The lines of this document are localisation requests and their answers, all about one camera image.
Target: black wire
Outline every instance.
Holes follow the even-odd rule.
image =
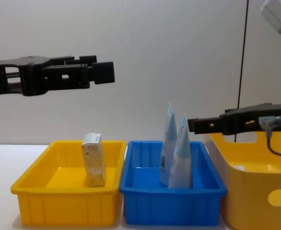
[[[244,65],[244,54],[245,54],[245,41],[246,41],[246,31],[247,31],[248,7],[249,7],[249,0],[246,1],[243,52],[242,52],[242,60],[241,60],[240,84],[239,84],[239,87],[238,87],[238,98],[237,98],[237,108],[238,109],[240,108],[240,100],[241,100],[240,98],[241,98],[241,87],[242,87],[242,76],[243,76],[243,65]]]
[[[267,148],[269,148],[269,150],[270,150],[273,154],[275,154],[275,155],[281,157],[281,153],[276,152],[275,150],[273,150],[273,149],[271,148],[271,146],[270,146],[270,138],[267,138]]]

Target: plastic tray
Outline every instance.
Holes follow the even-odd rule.
[[[267,148],[265,132],[256,135],[253,143],[227,142],[221,133],[205,136],[228,191],[221,214],[234,229],[281,230],[281,157]],[[271,146],[281,152],[281,132],[273,132]]]
[[[14,183],[25,225],[114,224],[126,142],[103,141],[104,187],[87,187],[82,141],[55,141]]]
[[[169,189],[159,182],[161,141],[131,141],[120,191],[128,224],[217,225],[226,193],[206,149],[191,142],[193,189]]]

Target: table surface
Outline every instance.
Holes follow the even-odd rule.
[[[46,149],[46,145],[0,145],[0,230],[17,229],[49,229],[49,230],[81,230],[85,227],[27,227],[20,220],[17,196],[11,194],[11,185]],[[216,227],[178,227],[178,226],[131,226],[125,223],[122,213],[113,229],[187,229],[187,230],[228,230],[222,220]]]

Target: white tube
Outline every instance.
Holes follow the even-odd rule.
[[[192,187],[192,159],[187,130],[187,118],[182,116],[178,131],[168,188]]]
[[[160,161],[160,183],[168,186],[171,162],[174,156],[177,130],[174,112],[169,103],[164,129],[163,147]]]

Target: yellow container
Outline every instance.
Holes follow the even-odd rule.
[[[205,145],[227,187],[221,214],[234,229],[281,230],[281,157],[267,148],[264,132],[254,143],[226,142],[220,133],[206,135]],[[272,148],[281,152],[281,132]]]
[[[104,187],[87,187],[82,141],[55,141],[13,184],[25,225],[110,226],[117,218],[126,142],[103,141]]]

